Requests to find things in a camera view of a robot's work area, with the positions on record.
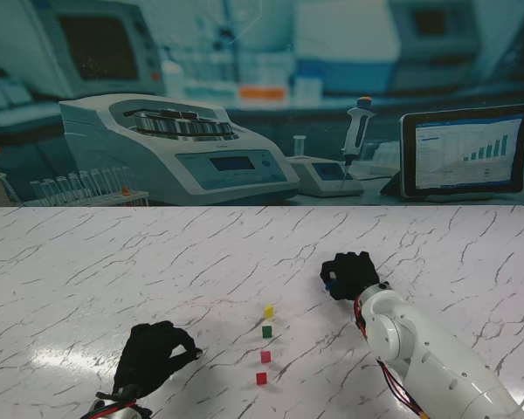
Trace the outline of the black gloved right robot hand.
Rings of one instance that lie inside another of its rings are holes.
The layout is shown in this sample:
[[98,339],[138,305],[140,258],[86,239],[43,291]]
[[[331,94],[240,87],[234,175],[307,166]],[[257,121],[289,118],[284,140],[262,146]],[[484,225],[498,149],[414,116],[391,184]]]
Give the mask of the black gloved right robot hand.
[[376,268],[366,251],[337,253],[321,265],[325,289],[334,300],[351,300],[380,282]]

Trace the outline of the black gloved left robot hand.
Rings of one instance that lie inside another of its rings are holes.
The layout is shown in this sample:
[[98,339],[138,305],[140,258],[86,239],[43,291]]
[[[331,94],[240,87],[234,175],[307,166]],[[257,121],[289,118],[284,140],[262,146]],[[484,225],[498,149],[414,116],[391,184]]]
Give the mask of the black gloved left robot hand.
[[169,320],[133,326],[116,368],[113,393],[137,386],[136,398],[146,397],[202,354],[194,339]]

